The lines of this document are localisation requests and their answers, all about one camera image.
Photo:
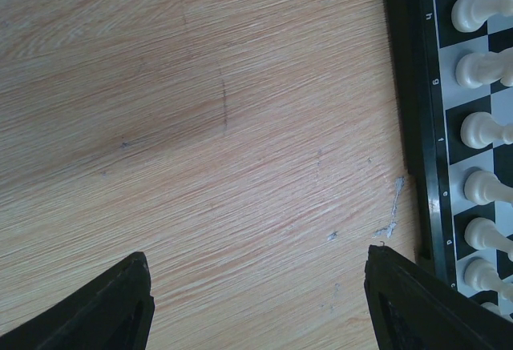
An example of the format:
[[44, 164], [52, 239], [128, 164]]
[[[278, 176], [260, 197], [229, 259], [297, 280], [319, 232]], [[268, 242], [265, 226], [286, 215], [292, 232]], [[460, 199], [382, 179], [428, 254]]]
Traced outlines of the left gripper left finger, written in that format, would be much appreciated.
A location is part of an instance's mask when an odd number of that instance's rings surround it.
[[2, 335], [1, 348], [145, 349], [154, 312], [147, 258], [136, 251]]

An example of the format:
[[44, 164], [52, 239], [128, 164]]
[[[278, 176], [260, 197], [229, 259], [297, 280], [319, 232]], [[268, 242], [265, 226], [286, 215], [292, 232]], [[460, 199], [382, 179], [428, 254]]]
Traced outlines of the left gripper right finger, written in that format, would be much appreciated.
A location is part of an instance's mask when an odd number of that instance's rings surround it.
[[512, 323], [387, 246], [369, 246], [365, 292], [380, 349], [511, 349]]

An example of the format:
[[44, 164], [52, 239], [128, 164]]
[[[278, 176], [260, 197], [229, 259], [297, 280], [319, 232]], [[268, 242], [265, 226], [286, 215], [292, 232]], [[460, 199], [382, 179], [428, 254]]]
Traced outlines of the black chess board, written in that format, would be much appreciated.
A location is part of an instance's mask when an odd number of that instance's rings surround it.
[[463, 194], [463, 180], [476, 169], [512, 182], [512, 149], [496, 143], [481, 150], [458, 136], [464, 118], [489, 111], [512, 120], [512, 91], [500, 83], [469, 91], [454, 78], [458, 58], [471, 51], [499, 52], [512, 44], [512, 21], [493, 18], [474, 33], [458, 32], [450, 21], [457, 0], [385, 0], [394, 79], [407, 170], [414, 178], [420, 220], [418, 263], [454, 290], [511, 317], [512, 304], [497, 293], [478, 292], [463, 282], [468, 263], [482, 257], [504, 280], [512, 277], [505, 253], [478, 252], [464, 239], [467, 224], [478, 217], [512, 233], [512, 209], [504, 203], [478, 206]]

